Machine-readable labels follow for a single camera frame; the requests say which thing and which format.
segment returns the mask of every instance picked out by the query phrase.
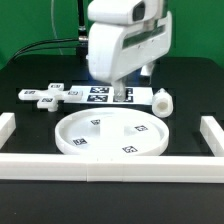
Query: round white tray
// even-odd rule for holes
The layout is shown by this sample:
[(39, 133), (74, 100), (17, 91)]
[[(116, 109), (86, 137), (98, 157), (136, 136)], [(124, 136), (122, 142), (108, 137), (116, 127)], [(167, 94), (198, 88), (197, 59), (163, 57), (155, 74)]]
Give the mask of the round white tray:
[(57, 147), (64, 154), (158, 156), (166, 149), (169, 130), (157, 117), (125, 108), (96, 108), (73, 113), (56, 126)]

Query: marker sticker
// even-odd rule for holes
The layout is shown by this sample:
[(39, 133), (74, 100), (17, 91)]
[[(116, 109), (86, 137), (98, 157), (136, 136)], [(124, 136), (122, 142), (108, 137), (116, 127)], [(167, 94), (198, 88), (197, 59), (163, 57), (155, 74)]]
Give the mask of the marker sticker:
[(127, 91), (128, 95), (133, 94), (133, 88), (126, 88), (126, 91)]
[(128, 96), (127, 99), (124, 101), (124, 102), (120, 102), (120, 101), (117, 101), (115, 100), (115, 97), (113, 98), (113, 102), (116, 102), (116, 103), (133, 103), (134, 102), (134, 97), (133, 96)]
[(137, 129), (138, 131), (147, 131), (148, 130), (148, 128), (146, 128), (144, 125), (137, 126), (137, 127), (135, 127), (135, 129)]
[(74, 142), (76, 145), (84, 145), (84, 144), (87, 144), (87, 141), (86, 141), (84, 138), (75, 139), (75, 140), (73, 140), (73, 142)]
[(55, 84), (51, 85), (51, 88), (56, 88), (56, 89), (58, 89), (58, 88), (60, 88), (60, 87), (61, 87), (61, 85), (55, 85)]
[(92, 120), (91, 122), (94, 125), (99, 125), (100, 124), (100, 120)]
[(87, 102), (107, 102), (108, 96), (106, 95), (89, 95)]
[(51, 103), (53, 101), (53, 98), (43, 98), (42, 102), (43, 103)]
[(108, 87), (92, 87), (90, 93), (109, 93), (109, 90)]
[(137, 152), (138, 150), (136, 148), (134, 148), (133, 146), (127, 146), (122, 148), (126, 153), (133, 153), (133, 152)]
[(24, 94), (34, 94), (36, 91), (33, 91), (33, 90), (31, 90), (31, 91), (26, 91)]
[(76, 95), (78, 95), (78, 91), (69, 91), (68, 92), (68, 95), (72, 95), (72, 96), (76, 96)]

